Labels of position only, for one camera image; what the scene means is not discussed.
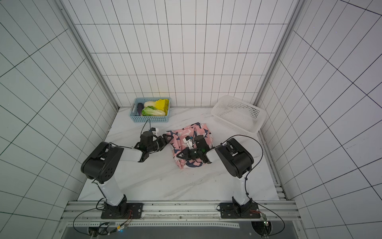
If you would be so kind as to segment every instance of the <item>wire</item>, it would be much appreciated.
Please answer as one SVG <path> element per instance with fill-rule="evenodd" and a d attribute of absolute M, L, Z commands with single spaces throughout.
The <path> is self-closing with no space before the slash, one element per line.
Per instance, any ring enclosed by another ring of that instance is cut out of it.
<path fill-rule="evenodd" d="M 230 138 L 235 137 L 235 136 L 244 136 L 244 137 L 247 137 L 247 138 L 251 138 L 251 139 L 253 139 L 254 141 L 256 141 L 256 142 L 260 145 L 260 148 L 261 148 L 261 158 L 260 158 L 260 160 L 259 160 L 258 163 L 257 163 L 253 168 L 251 168 L 251 170 L 247 173 L 247 176 L 245 176 L 245 181 L 244 181 L 245 194 L 247 195 L 247 197 L 248 197 L 250 200 L 252 200 L 252 199 L 249 197 L 249 193 L 247 192 L 247 185 L 246 185 L 246 183 L 247 183 L 247 180 L 248 180 L 248 175 L 249 175 L 249 174 L 252 172 L 252 170 L 253 170 L 254 168 L 256 168 L 256 166 L 261 162 L 261 159 L 262 159 L 262 157 L 264 156 L 264 151 L 263 151 L 263 148 L 262 148 L 261 144 L 259 143 L 259 141 L 255 140 L 254 138 L 252 138 L 252 137 L 250 137 L 250 136 L 247 136 L 247 135 L 234 135 L 234 136 L 229 137 L 229 138 L 228 138 L 226 141 L 224 141 L 223 143 L 227 142 Z M 281 219 L 281 221 L 283 222 L 283 229 L 281 229 L 281 231 L 279 231 L 279 232 L 277 232 L 277 233 L 274 233 L 274 234 L 267 235 L 267 236 L 274 236 L 274 235 L 279 234 L 279 233 L 281 233 L 282 231 L 284 231 L 284 229 L 285 229 L 285 222 L 284 222 L 284 220 L 283 220 L 279 215 L 277 215 L 277 213 L 275 213 L 274 211 L 272 211 L 271 209 L 268 209 L 268 208 L 266 208 L 266 207 L 264 207 L 264 208 L 267 209 L 267 210 L 269 210 L 269 211 L 271 211 L 272 213 L 274 213 L 274 214 L 275 214 L 276 216 L 278 216 L 278 217 Z"/>
<path fill-rule="evenodd" d="M 146 122 L 144 123 L 143 127 L 142 127 L 141 134 L 142 134 L 142 131 L 143 131 L 143 129 L 144 129 L 144 127 L 145 127 L 147 121 L 149 122 L 149 124 L 150 124 L 150 128 L 151 128 L 151 120 L 150 120 L 150 119 L 147 119 Z"/>
<path fill-rule="evenodd" d="M 81 234 L 91 236 L 89 233 L 84 233 L 84 232 L 80 232 L 79 230 L 77 230 L 76 227 L 74 226 L 74 222 L 76 221 L 77 217 L 79 217 L 81 214 L 83 214 L 83 213 L 85 213 L 85 212 L 87 212 L 87 211 L 91 211 L 91 210 L 94 210 L 94 209 L 99 210 L 100 208 L 98 207 L 98 204 L 101 202 L 102 199 L 104 199 L 104 198 L 101 198 L 100 200 L 98 200 L 97 205 L 95 206 L 95 208 L 92 208 L 92 209 L 83 211 L 82 213 L 80 213 L 80 214 L 78 214 L 78 215 L 76 216 L 76 218 L 73 220 L 73 228 L 74 228 L 74 230 L 76 230 L 77 232 L 79 232 L 79 233 L 81 233 Z"/>

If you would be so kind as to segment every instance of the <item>eggplant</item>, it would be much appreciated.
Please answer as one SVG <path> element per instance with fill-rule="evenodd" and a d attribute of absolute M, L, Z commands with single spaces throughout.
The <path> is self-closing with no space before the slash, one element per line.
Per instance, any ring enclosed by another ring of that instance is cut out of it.
<path fill-rule="evenodd" d="M 144 105 L 142 104 L 142 103 L 138 103 L 138 105 L 137 105 L 137 114 L 139 115 L 139 116 L 142 116 L 142 110 L 144 109 Z"/>

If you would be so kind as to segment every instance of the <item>white tiled wall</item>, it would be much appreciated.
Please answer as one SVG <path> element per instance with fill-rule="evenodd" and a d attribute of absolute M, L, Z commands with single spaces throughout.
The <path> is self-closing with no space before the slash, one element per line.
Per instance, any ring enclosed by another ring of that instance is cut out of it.
<path fill-rule="evenodd" d="M 380 0 L 306 1 L 261 96 L 310 239 L 382 234 L 381 14 Z"/>
<path fill-rule="evenodd" d="M 115 112 L 52 0 L 0 1 L 0 238 L 52 238 Z"/>
<path fill-rule="evenodd" d="M 63 0 L 120 106 L 254 102 L 297 0 Z"/>

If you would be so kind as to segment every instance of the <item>metal frame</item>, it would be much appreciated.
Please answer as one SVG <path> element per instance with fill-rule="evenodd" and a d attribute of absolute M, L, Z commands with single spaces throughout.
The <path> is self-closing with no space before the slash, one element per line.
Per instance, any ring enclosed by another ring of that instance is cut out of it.
<path fill-rule="evenodd" d="M 80 49 L 82 50 L 82 53 L 84 54 L 85 59 L 90 63 L 90 66 L 91 66 L 92 70 L 95 72 L 95 74 L 98 78 L 98 81 L 101 82 L 102 87 L 104 88 L 107 96 L 109 97 L 109 99 L 112 102 L 112 106 L 116 110 L 118 110 L 119 106 L 118 106 L 114 96 L 112 95 L 109 87 L 107 86 L 105 79 L 102 77 L 102 74 L 101 74 L 100 70 L 98 69 L 96 62 L 94 61 L 92 55 L 90 54 L 90 51 L 86 47 L 81 35 L 77 31 L 77 28 L 76 28 L 73 20 L 71 19 L 70 15 L 68 13 L 68 10 L 66 9 L 65 5 L 62 3 L 61 0 L 53 0 L 53 1 L 56 3 L 56 6 L 60 10 L 66 24 L 68 25 L 68 29 L 70 30 L 74 39 L 76 40 L 77 44 L 79 45 Z"/>
<path fill-rule="evenodd" d="M 221 201 L 143 201 L 142 218 L 134 219 L 130 226 L 222 226 L 239 228 L 239 221 L 262 221 L 259 219 L 222 219 L 217 206 Z M 110 226 L 116 226 L 124 222 L 125 219 L 105 220 L 101 219 L 101 211 L 96 210 L 95 201 L 74 201 L 68 202 L 62 219 L 53 236 L 54 239 L 62 237 L 67 227 L 73 227 L 74 218 L 85 210 L 76 219 L 76 227 L 99 226 L 102 222 L 110 221 Z M 294 201 L 261 201 L 259 210 L 263 212 L 270 221 L 280 221 L 274 213 L 265 209 L 261 205 L 277 213 L 284 221 L 295 222 L 295 227 L 302 228 L 301 218 Z"/>
<path fill-rule="evenodd" d="M 297 4 L 293 10 L 292 16 L 288 22 L 288 27 L 286 28 L 284 35 L 283 35 L 283 38 L 281 39 L 280 45 L 278 46 L 278 48 L 276 50 L 275 57 L 273 58 L 272 63 L 270 65 L 267 73 L 265 74 L 265 78 L 264 78 L 263 83 L 261 83 L 259 94 L 257 94 L 255 103 L 253 104 L 255 106 L 259 103 L 259 99 L 260 99 L 261 95 L 264 93 L 265 86 L 269 82 L 270 76 L 272 75 L 273 71 L 275 70 L 276 63 L 280 59 L 281 52 L 284 49 L 285 44 L 287 43 L 287 40 L 289 39 L 289 36 L 293 31 L 293 28 L 295 27 L 297 18 L 300 15 L 300 12 L 301 12 L 305 2 L 306 2 L 306 0 L 298 0 Z"/>

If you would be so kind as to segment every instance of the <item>blue plastic basket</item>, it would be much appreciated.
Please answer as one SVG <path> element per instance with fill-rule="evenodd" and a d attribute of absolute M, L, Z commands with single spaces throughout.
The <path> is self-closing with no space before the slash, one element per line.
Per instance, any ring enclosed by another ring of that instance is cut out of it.
<path fill-rule="evenodd" d="M 138 103 L 144 104 L 146 101 L 157 101 L 160 99 L 168 99 L 168 111 L 166 116 L 138 116 L 137 112 L 137 105 Z M 171 100 L 170 98 L 167 97 L 145 97 L 145 98 L 136 98 L 134 101 L 134 106 L 131 108 L 130 112 L 130 118 L 135 122 L 135 123 L 140 123 L 140 122 L 146 122 L 146 120 L 150 119 L 151 122 L 168 122 L 168 116 L 170 114 L 170 105 L 171 105 Z"/>

